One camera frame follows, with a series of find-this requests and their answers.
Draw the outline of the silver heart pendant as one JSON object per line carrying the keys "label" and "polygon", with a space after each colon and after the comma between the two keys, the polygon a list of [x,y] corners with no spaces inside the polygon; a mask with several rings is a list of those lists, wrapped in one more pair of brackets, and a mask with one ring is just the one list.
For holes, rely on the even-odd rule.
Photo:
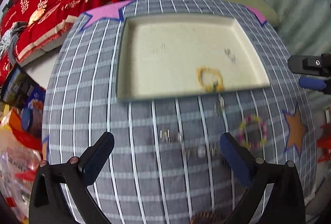
{"label": "silver heart pendant", "polygon": [[169,129],[163,129],[160,131],[160,139],[163,143],[182,143],[182,135],[180,133],[174,133]]}

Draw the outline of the cream jewelry tray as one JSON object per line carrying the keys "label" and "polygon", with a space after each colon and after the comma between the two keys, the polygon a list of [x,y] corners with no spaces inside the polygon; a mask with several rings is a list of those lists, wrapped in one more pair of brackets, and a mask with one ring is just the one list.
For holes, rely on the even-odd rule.
{"label": "cream jewelry tray", "polygon": [[126,20],[117,98],[153,100],[270,86],[238,19],[211,14],[153,14]]}

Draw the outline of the clear plastic gift bags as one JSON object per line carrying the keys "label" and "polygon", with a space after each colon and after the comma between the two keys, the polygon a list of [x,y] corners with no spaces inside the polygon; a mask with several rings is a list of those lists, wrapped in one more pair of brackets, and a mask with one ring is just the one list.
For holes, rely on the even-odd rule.
{"label": "clear plastic gift bags", "polygon": [[39,162],[39,152],[29,148],[1,150],[1,194],[20,221],[29,217],[30,196]]}

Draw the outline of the blue lidded jar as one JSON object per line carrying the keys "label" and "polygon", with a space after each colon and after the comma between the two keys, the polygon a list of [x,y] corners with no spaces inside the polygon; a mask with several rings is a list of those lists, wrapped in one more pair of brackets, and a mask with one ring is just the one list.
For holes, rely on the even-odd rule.
{"label": "blue lidded jar", "polygon": [[24,108],[21,112],[21,126],[26,132],[30,132],[33,124],[33,113],[29,108]]}

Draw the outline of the orange gift box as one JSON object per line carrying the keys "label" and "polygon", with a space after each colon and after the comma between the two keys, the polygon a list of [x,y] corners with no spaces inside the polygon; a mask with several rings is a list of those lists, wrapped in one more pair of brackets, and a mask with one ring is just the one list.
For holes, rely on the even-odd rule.
{"label": "orange gift box", "polygon": [[1,126],[7,126],[11,129],[13,136],[23,146],[35,151],[42,151],[42,140],[36,138],[22,129],[21,119],[16,110],[11,109],[2,119]]}

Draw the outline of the blue snack box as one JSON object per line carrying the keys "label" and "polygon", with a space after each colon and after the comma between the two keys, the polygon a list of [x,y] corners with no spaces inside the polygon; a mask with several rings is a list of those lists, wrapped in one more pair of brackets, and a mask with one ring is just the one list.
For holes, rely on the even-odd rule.
{"label": "blue snack box", "polygon": [[29,108],[33,113],[33,124],[28,132],[37,138],[42,136],[43,109],[46,91],[41,87],[36,87],[30,94],[25,108]]}

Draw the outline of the dark landscape box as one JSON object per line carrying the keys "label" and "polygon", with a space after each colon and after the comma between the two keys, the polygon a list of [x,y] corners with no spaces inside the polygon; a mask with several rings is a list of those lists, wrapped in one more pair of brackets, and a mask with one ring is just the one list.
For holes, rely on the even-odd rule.
{"label": "dark landscape box", "polygon": [[23,109],[32,91],[38,86],[20,65],[15,64],[1,88],[1,102]]}

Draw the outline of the grey checked tablecloth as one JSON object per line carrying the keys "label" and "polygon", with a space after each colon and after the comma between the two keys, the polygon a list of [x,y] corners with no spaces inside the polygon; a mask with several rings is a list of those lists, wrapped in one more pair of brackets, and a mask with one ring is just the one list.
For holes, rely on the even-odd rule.
{"label": "grey checked tablecloth", "polygon": [[268,162],[293,161],[303,192],[310,194],[317,168],[315,126],[307,93],[287,69],[289,53],[274,28],[261,25],[244,6],[221,0],[136,0],[125,18],[152,14],[212,14],[235,18],[256,48],[270,88],[141,102],[116,98],[122,21],[75,21],[50,76],[42,137],[48,161],[79,156],[105,132],[115,148],[92,197],[112,223],[187,223],[198,212],[228,214],[243,188],[221,165],[221,133],[237,135],[241,122],[261,119]]}

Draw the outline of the pile of grey clothes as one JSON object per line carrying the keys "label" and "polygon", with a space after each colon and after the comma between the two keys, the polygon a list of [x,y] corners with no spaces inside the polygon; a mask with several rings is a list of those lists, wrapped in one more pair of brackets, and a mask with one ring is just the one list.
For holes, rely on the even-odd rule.
{"label": "pile of grey clothes", "polygon": [[1,37],[1,56],[6,52],[13,57],[13,49],[20,33],[27,27],[27,22],[13,22],[12,26]]}

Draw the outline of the round beige plush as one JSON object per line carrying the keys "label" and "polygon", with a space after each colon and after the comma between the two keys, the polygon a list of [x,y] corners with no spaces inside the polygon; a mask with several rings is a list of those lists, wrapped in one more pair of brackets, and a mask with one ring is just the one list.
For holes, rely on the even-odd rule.
{"label": "round beige plush", "polygon": [[34,22],[38,21],[45,13],[45,9],[38,8],[30,16],[28,26],[32,25]]}

